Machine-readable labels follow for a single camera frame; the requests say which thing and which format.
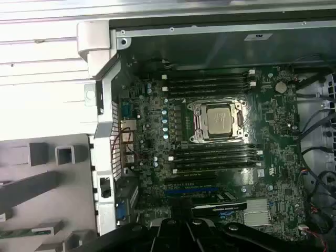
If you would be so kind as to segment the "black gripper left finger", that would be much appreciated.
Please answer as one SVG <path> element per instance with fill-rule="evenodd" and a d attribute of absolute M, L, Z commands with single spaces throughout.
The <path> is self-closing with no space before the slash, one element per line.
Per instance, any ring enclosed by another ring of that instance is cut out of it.
<path fill-rule="evenodd" d="M 173 198 L 171 217 L 153 220 L 150 228 L 126 224 L 78 247 L 79 251 L 180 251 L 184 225 L 190 220 L 190 201 Z"/>

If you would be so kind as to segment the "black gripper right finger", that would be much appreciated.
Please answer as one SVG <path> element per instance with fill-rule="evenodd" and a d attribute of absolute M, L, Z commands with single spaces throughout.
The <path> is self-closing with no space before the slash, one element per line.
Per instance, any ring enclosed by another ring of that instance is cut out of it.
<path fill-rule="evenodd" d="M 190 201 L 190 220 L 185 226 L 198 251 L 328 251 L 327 242 L 309 228 L 302 231 L 321 240 L 320 247 L 307 242 L 286 241 L 239 222 L 218 227 L 208 219 L 220 212 L 246 210 L 246 201 L 187 199 Z"/>

